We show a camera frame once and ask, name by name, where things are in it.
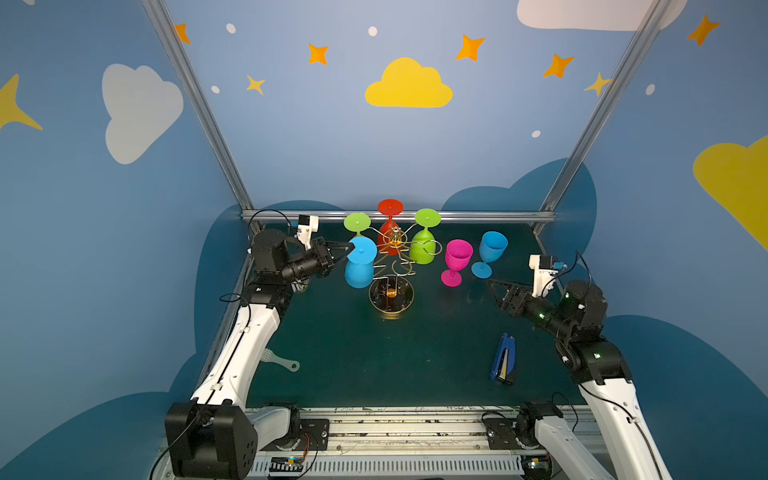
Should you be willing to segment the blue wine glass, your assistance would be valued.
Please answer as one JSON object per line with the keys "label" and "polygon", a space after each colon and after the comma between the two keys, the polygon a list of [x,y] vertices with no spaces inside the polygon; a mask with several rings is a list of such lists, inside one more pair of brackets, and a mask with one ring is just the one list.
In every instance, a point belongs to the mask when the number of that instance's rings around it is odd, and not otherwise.
{"label": "blue wine glass", "polygon": [[378,248],[373,240],[365,236],[355,236],[351,243],[354,249],[347,256],[344,277],[349,286],[363,289],[373,282]]}
{"label": "blue wine glass", "polygon": [[480,279],[488,279],[492,275],[491,264],[505,253],[508,245],[509,241],[503,233],[485,232],[479,245],[480,261],[472,265],[472,274]]}

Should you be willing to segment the green wine glass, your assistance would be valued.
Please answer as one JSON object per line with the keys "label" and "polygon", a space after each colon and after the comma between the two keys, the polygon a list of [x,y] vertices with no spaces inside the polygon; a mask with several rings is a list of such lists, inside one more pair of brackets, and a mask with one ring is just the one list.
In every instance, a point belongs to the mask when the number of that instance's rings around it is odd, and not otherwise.
{"label": "green wine glass", "polygon": [[363,212],[355,212],[346,216],[343,225],[346,230],[352,232],[356,237],[360,237],[364,231],[370,228],[371,218]]}
{"label": "green wine glass", "polygon": [[416,212],[414,221],[420,230],[411,240],[410,258],[417,264],[427,265],[435,259],[440,249],[432,229],[441,223],[441,216],[434,209],[424,208]]}

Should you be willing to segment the blue wine glass front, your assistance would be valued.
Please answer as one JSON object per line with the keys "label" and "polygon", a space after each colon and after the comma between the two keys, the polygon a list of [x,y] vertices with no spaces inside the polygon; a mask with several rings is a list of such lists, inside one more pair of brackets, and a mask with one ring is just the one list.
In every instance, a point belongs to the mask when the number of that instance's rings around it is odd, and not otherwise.
{"label": "blue wine glass front", "polygon": [[491,264],[505,253],[508,245],[509,241],[503,233],[485,232],[479,245],[480,261],[472,265],[472,274],[480,279],[488,279],[492,275]]}

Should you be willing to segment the pink wine glass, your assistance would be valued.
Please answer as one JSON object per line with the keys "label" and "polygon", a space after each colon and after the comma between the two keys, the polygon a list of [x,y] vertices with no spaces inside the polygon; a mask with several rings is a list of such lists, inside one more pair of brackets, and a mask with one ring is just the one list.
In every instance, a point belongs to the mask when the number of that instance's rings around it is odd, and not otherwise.
{"label": "pink wine glass", "polygon": [[440,276],[445,286],[456,288],[462,283],[461,271],[467,267],[473,253],[472,245],[466,240],[454,239],[445,246],[447,269]]}

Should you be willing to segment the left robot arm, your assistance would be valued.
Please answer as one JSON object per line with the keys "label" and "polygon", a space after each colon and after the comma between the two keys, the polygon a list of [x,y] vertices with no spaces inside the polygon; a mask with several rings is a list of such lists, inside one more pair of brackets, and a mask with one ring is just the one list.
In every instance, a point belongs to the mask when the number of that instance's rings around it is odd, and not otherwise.
{"label": "left robot arm", "polygon": [[248,416],[248,392],[295,285],[327,276],[353,249],[351,242],[303,242],[276,229],[253,237],[253,277],[235,298],[238,312],[226,343],[191,398],[173,404],[164,420],[176,477],[244,479],[260,450],[304,442],[297,408],[268,405]]}

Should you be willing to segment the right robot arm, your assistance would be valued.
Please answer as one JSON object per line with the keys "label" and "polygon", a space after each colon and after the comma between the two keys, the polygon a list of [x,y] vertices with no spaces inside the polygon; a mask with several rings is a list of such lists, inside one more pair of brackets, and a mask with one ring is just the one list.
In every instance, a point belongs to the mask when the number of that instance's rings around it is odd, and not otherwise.
{"label": "right robot arm", "polygon": [[551,402],[526,402],[517,418],[522,445],[543,447],[570,479],[668,479],[671,474],[645,422],[631,371],[620,349],[602,334],[607,312],[594,283],[571,280],[559,302],[515,282],[489,279],[499,308],[550,334],[561,361],[587,402],[607,447],[607,470],[569,430]]}

